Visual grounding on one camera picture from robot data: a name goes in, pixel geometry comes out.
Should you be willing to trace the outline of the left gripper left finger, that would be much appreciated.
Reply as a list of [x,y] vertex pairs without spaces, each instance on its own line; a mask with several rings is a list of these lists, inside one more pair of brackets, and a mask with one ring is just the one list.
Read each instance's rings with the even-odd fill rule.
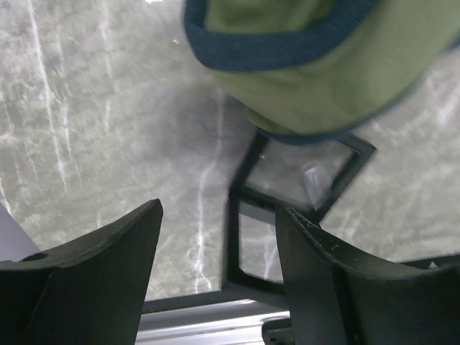
[[150,281],[162,204],[18,262],[1,263],[3,344],[133,344]]

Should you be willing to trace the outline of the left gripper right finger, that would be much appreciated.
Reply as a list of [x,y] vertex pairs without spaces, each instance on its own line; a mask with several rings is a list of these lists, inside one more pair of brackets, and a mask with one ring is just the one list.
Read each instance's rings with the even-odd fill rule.
[[376,257],[281,206],[275,229],[296,344],[457,344],[459,256]]

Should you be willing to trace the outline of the olive green t-shirt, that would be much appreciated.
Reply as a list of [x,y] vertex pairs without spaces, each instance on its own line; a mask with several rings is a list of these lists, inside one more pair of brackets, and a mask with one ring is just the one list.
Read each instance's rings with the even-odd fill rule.
[[457,1],[187,1],[198,62],[265,134],[336,137],[406,96],[459,41]]

